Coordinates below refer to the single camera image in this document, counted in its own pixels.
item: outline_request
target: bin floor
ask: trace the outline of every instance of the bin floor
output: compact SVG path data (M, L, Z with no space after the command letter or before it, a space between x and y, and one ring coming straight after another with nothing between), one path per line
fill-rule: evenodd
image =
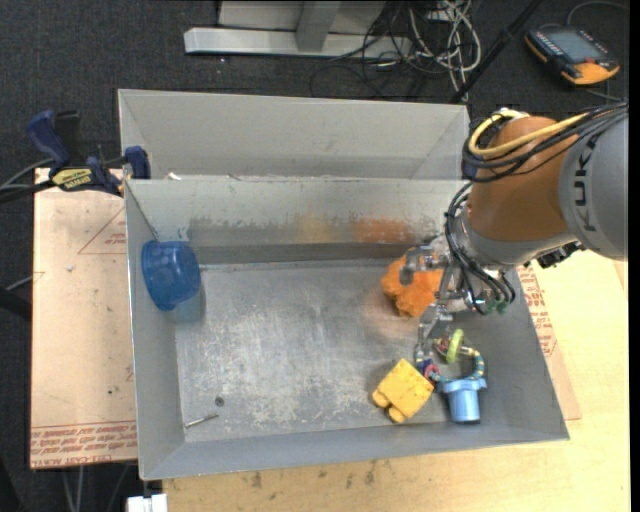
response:
M185 423L218 416L187 440L389 425L371 392L412 360L418 327L382 292L389 263L203 266L200 304L189 306L200 314L178 312L180 396ZM410 421L446 419L434 394Z

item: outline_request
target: small screw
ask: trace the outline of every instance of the small screw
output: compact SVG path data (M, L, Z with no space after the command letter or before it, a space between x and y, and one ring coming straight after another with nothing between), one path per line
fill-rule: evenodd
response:
M188 423L185 423L184 424L184 428L194 427L195 425L199 425L200 423L204 423L205 421L212 420L213 418L217 418L217 417L218 417L218 415L216 413L208 414L207 416L204 416L203 418L199 418L197 420L193 420L193 421L190 421Z

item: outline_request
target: clamp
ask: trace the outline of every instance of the clamp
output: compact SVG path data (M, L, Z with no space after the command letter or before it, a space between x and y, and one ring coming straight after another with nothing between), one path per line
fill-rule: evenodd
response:
M66 192L96 190L122 196L125 178L149 179L151 168L147 154L140 146L132 146L124 151L124 156L109 162L102 162L95 156L86 159L77 149L77 133L80 116L76 111L62 112L54 116L45 110L36 115L27 126L27 134L33 144L51 157L49 182ZM130 170L122 179L108 169L110 165L125 165Z

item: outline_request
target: wire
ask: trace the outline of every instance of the wire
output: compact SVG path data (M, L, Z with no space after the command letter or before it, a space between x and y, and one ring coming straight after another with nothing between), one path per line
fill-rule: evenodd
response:
M67 505L69 506L70 512L78 512L73 503L73 498L71 497L71 488L69 485L69 480L67 479L66 470L62 471L62 483L64 484L64 495L67 498Z
M76 512L80 512L82 504L82 484L84 482L84 466L80 466L80 474L78 475L78 488L76 489Z
M45 160L40 160L39 162L36 162L35 164L31 164L28 167L25 167L21 171L17 172L13 176L11 176L11 178L9 178L7 181L5 181L2 185L0 185L0 191L2 191L6 186L11 185L15 181L19 180L20 178L22 178L26 174L29 174L29 173L33 172L35 169L38 169L39 167L47 167L47 166L49 166L51 164L54 164L54 163L55 163L55 160L53 158L47 158Z
M29 188L30 186L31 185L12 183L11 185L5 185L4 187L2 187L2 189L0 189L0 192L6 191L6 190L18 190L20 188Z
M542 151L577 135L578 137L574 141L570 142L569 147L571 147L586 134L592 133L596 130L606 129L606 127L609 126L610 123L617 122L620 119L628 116L628 109L628 101L618 102L611 106L599 106L585 109L582 113L578 114L577 116L573 116L569 120L565 120L561 123L555 123L554 125L550 126L550 136L544 129L537 130L529 135L519 137L518 139L510 141L507 144L498 146L498 156L486 157L487 152L483 151L484 148L478 147L479 139L483 135L483 133L492 128L501 127L501 125L505 121L517 118L517 115L512 113L511 111L505 111L502 113L498 112L496 115L492 115L487 120L488 122L485 121L484 123L480 124L480 126L474 131L473 135L470 136L467 141L465 141L462 150L462 159L466 164L476 169L488 169L492 173L492 175L487 177L465 176L465 178L468 178L476 183L487 183L513 175L533 155L541 153ZM533 141L535 138L544 136L546 136L547 138L540 141L531 150L518 155L510 156L513 155L515 151L522 148L524 144ZM556 152L556 154L554 154L550 158L555 158L563 151L564 150L560 150L559 152ZM548 162L550 158L547 158L543 163ZM520 172L518 173L518 175L532 172L533 170L538 169L541 165L542 164L536 165L535 168ZM506 166L510 167L500 172L496 171L497 167Z
M118 499L118 492L120 491L122 482L124 482L124 478L127 476L129 469L132 467L133 467L132 464L126 464L124 469L122 470L122 473L120 473L120 478L118 478L116 486L113 489L113 493L111 494L111 498L109 499L109 504L107 505L105 512L111 512L111 510L113 509L113 506L115 505L116 500Z
M468 275L469 273L477 277L482 283L484 283L489 289L491 289L496 297L496 301L498 304L504 302L508 304L513 303L516 297L516 292L511 283L509 283L505 279L504 273L500 274L500 279L495 279L491 274L483 270L474 260L467 256L462 247L458 245L453 234L453 221L457 217L458 211L463 207L464 203L469 198L469 195L466 192L467 190L469 190L472 184L473 183L471 182L465 184L456 193L451 203L449 204L449 208L446 213L445 238L449 245L449 251L451 252L451 255L457 261L462 270L464 284L471 297L471 302L474 306L474 309L481 315L486 315L489 310L486 308L486 306L481 305L478 302L477 296L473 289L473 283L471 282L471 279Z
M611 6L611 7L618 7L620 9L624 9L626 11L629 10L629 8L626 5L621 5L621 4L616 3L616 2L608 2L606 0L591 0L589 2L583 2L581 4L578 4L573 9L571 9L569 11L569 13L567 14L567 18L566 18L565 24L566 25L571 25L571 18L573 18L573 15L575 14L575 12L578 9L582 9L583 7L587 7L589 5L608 5L608 6Z
M20 288L22 285L25 285L33 280L33 276L25 277L24 279L20 279L13 284L10 284L5 288L8 292L15 290L16 288Z
M316 96L314 89L318 74L323 70L331 69L348 69L349 73L356 76L372 90L375 97L379 98L390 97L384 93L384 87L393 78L393 73L403 73L406 70L429 78L448 77L457 90L458 82L464 83L465 73L479 64L482 55L481 45L468 16L471 0L443 0L443 2L388 3L367 29L360 48L329 60L329 66L312 74L309 84L311 95ZM446 35L441 34L441 27L447 28ZM424 37L425 32L430 36L429 42ZM435 41L444 35L436 46L432 44L434 33L438 35ZM372 60L371 55L367 56L364 50L385 37L388 37L393 45L393 51L385 51ZM472 60L466 62L463 48L469 44L472 48ZM349 66L333 67L336 66L336 61L352 56L360 58L359 73L350 69ZM385 70L390 73L386 75L384 82L380 83L379 80L382 80L382 77L372 78L370 76L372 70ZM411 94L407 93L404 99L414 97L413 94L417 94L415 91L419 91L421 87L422 82L414 79L409 87Z
M38 183L37 185L20 188L18 190L7 190L5 192L0 189L0 204L14 201L15 199L19 199L23 196L33 195L36 192L41 192L42 190L46 190L52 187L55 187L55 183L53 183L52 181L45 181L43 183Z

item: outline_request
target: robotic arm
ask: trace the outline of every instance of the robotic arm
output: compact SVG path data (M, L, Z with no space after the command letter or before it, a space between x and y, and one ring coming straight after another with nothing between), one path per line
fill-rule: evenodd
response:
M586 249L627 259L628 131L628 102L561 122L504 109L473 130L463 149L468 183L446 213L444 243L409 251L400 271L408 284L414 272L444 269L418 346L442 336L460 307L507 307L515 291L506 273L516 266L536 259L545 268Z

